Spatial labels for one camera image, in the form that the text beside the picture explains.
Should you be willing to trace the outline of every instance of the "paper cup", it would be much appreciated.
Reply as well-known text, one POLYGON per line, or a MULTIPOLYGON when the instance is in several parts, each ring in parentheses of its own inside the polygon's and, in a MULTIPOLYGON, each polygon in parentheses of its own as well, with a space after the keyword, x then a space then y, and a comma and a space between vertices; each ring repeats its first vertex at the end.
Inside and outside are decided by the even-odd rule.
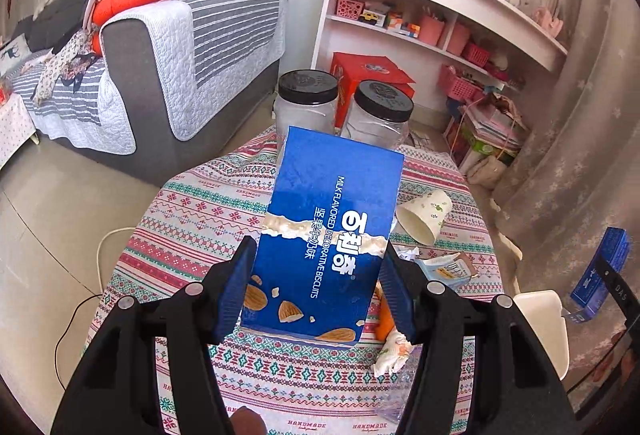
POLYGON ((402 228, 423 245, 433 245, 453 204, 442 190, 433 190, 396 208, 402 228))

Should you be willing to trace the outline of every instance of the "blue gripper pad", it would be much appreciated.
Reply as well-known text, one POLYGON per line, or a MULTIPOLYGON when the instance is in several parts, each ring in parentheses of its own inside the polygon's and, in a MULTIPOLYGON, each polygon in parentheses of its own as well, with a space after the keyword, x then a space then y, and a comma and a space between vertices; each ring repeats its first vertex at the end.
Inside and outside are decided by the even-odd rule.
POLYGON ((255 240, 251 237, 244 237, 230 261, 231 273, 218 298, 218 315, 213 330, 214 338, 222 340, 233 332, 236 322, 238 322, 244 302, 246 284, 254 268, 255 252, 255 240))
POLYGON ((378 279, 382 285, 386 302, 389 305, 389 310, 391 310, 391 316, 394 318, 398 332, 404 334, 411 341, 417 335, 414 323, 414 301, 398 272, 396 260, 399 260, 398 255, 396 255, 396 250, 389 242, 386 245, 378 279))

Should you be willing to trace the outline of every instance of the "blue box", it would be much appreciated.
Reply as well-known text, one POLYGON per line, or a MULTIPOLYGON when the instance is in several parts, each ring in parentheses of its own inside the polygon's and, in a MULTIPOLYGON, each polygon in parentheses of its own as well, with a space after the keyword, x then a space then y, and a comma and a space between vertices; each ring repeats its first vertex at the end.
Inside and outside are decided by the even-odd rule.
POLYGON ((589 267, 571 293, 571 299, 580 307, 580 310, 567 314, 564 316, 566 319, 574 323, 584 323, 596 316, 609 295, 606 285, 595 270, 598 255, 602 254, 609 265, 616 272, 620 272, 625 265, 630 249, 631 244, 624 229, 607 228, 589 267))
POLYGON ((289 128, 242 328, 314 345, 358 342, 403 160, 369 144, 289 128))

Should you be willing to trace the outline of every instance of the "floor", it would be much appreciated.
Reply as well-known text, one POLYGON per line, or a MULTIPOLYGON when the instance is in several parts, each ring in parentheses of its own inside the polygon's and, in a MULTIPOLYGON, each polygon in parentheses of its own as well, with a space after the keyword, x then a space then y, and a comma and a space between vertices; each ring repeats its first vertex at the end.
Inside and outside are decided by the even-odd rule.
MULTIPOLYGON (((265 101, 225 149, 231 152, 271 121, 265 101)), ((434 130, 434 149, 446 148, 434 130)), ((96 248, 112 229, 137 225, 158 188, 99 165, 42 138, 28 141, 0 171, 0 375, 34 423, 48 433, 62 387, 55 344, 82 300, 99 293, 96 248)), ((472 188, 490 227, 507 293, 515 258, 497 237, 489 192, 472 188)), ((107 282, 130 232, 108 238, 100 253, 107 282)), ((76 367, 98 298, 81 306, 58 349, 67 383, 76 367)))

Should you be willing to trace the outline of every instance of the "black jar lid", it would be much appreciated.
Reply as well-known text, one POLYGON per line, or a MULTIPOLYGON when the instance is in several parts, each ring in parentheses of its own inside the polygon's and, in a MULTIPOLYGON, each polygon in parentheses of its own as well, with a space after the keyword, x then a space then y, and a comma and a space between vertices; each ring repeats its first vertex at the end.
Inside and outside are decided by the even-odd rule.
POLYGON ((319 105, 338 97, 338 80, 321 70, 293 70, 280 76, 278 94, 299 105, 319 105))
POLYGON ((414 102, 408 95, 379 81, 360 82, 353 98, 365 112, 391 123, 407 122, 414 111, 414 102))

